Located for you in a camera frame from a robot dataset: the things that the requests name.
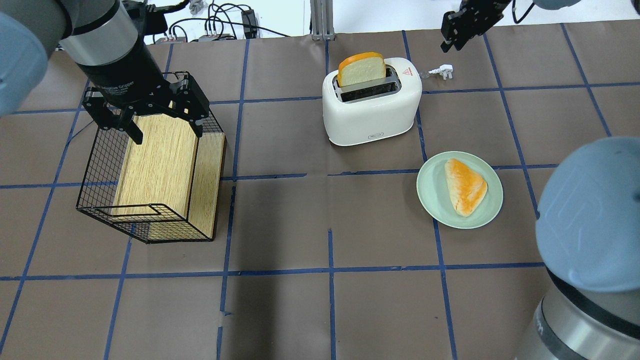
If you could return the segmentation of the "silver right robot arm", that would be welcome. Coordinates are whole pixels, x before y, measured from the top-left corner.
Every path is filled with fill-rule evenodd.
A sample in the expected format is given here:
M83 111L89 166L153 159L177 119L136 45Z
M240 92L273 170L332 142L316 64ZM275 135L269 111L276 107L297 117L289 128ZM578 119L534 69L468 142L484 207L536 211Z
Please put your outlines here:
M475 230L438 225L457 360L525 360L564 342L585 359L639 358L639 21L495 27L461 55L486 90L423 121L427 150L497 167L503 206Z

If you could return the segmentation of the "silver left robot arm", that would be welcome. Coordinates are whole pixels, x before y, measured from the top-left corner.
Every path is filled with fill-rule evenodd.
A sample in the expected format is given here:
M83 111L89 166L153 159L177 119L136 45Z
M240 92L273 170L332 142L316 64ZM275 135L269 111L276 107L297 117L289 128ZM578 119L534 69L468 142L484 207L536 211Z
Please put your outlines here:
M101 130L125 132L138 145L134 117L164 114L189 123L197 137L212 121L210 102L187 71L171 83L151 57L147 35L168 29L165 14L183 0L156 7L146 0L3 0L0 4L0 113L18 111L62 49L91 86L82 106Z

